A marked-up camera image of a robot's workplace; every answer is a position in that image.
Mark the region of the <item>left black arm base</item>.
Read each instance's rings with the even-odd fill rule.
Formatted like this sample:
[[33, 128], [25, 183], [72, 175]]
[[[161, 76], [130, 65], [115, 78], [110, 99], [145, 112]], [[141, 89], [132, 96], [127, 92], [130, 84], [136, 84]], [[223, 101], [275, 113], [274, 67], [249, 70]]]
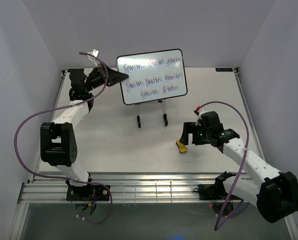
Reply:
[[87, 184], [85, 186], [73, 186], [70, 185], [67, 188], [66, 200], [67, 201], [89, 201], [98, 199], [99, 201], [109, 201], [110, 186], [106, 187], [102, 185]]

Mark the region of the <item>small black-framed whiteboard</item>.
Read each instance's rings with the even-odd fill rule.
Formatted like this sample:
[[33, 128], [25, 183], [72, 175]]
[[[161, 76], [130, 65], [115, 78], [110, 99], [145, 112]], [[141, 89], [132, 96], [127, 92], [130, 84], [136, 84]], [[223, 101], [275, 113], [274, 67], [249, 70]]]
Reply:
[[116, 67], [128, 79], [120, 83], [127, 106], [176, 98], [188, 93], [183, 52], [179, 48], [121, 55]]

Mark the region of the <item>yellow bone-shaped eraser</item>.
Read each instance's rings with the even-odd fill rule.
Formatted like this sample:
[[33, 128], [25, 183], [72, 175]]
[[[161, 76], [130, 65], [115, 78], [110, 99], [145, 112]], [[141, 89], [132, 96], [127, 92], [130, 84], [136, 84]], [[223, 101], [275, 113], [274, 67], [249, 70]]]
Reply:
[[179, 140], [176, 140], [176, 145], [178, 147], [178, 151], [181, 154], [184, 154], [188, 151], [188, 148], [184, 144], [182, 144]]

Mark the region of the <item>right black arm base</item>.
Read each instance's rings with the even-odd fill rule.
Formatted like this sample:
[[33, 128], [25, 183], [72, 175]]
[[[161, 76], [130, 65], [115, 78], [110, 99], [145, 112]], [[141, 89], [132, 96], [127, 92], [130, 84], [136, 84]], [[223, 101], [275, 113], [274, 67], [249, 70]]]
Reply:
[[201, 201], [225, 200], [227, 197], [227, 193], [218, 190], [214, 184], [199, 184], [192, 192], [198, 194], [198, 198]]

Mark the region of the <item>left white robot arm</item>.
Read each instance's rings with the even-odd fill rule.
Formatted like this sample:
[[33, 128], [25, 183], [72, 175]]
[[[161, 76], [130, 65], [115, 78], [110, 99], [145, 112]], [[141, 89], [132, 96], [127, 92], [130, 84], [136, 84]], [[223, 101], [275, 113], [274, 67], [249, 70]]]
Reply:
[[78, 147], [74, 129], [93, 108], [92, 90], [111, 87], [126, 79], [128, 74], [113, 70], [106, 65], [95, 67], [89, 74], [82, 68], [68, 69], [70, 80], [70, 108], [67, 108], [52, 122], [44, 122], [40, 127], [40, 157], [45, 163], [56, 167], [66, 178], [66, 184], [73, 188], [84, 200], [95, 195], [95, 187], [90, 184], [91, 176], [79, 163]]

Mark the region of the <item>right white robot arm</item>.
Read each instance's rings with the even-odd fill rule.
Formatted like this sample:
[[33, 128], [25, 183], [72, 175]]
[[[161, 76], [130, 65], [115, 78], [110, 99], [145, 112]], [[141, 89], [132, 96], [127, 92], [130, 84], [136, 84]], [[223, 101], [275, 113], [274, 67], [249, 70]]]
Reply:
[[254, 205], [269, 223], [275, 223], [298, 211], [298, 180], [268, 164], [252, 150], [233, 129], [225, 129], [215, 111], [200, 109], [197, 120], [184, 122], [182, 134], [176, 144], [180, 153], [187, 145], [211, 145], [241, 166], [253, 182], [225, 171], [215, 178], [214, 184], [202, 190], [209, 198], [226, 199], [234, 196]]

